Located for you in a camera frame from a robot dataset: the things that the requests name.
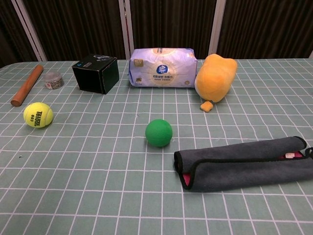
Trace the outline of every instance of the rolled microfiber towel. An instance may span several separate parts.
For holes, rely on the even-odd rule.
[[[244,142],[174,153],[184,189],[215,192],[313,179],[313,148],[300,137]]]

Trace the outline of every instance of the stuffed toy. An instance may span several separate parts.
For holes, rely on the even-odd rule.
[[[205,100],[200,108],[209,112],[213,104],[221,101],[228,93],[235,78],[237,62],[234,59],[223,58],[217,54],[207,56],[195,80],[198,95]]]

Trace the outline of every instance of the wooden rolling pin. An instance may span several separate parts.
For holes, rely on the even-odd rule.
[[[44,68],[42,65],[37,65],[33,72],[28,76],[27,80],[21,86],[19,91],[15,94],[13,99],[11,100],[11,104],[15,107],[21,106],[26,96],[34,86],[35,82],[39,78],[40,74],[43,72]]]

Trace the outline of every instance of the black cardboard box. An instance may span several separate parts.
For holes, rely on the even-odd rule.
[[[83,91],[106,94],[119,80],[116,57],[90,54],[72,69]]]

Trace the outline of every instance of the curtain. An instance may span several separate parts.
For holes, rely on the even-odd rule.
[[[187,47],[208,55],[216,0],[131,0],[135,48]]]
[[[125,59],[117,0],[24,0],[47,60]]]
[[[234,59],[308,58],[312,0],[227,0],[217,53]]]
[[[17,62],[37,61],[11,0],[0,1],[0,68]]]

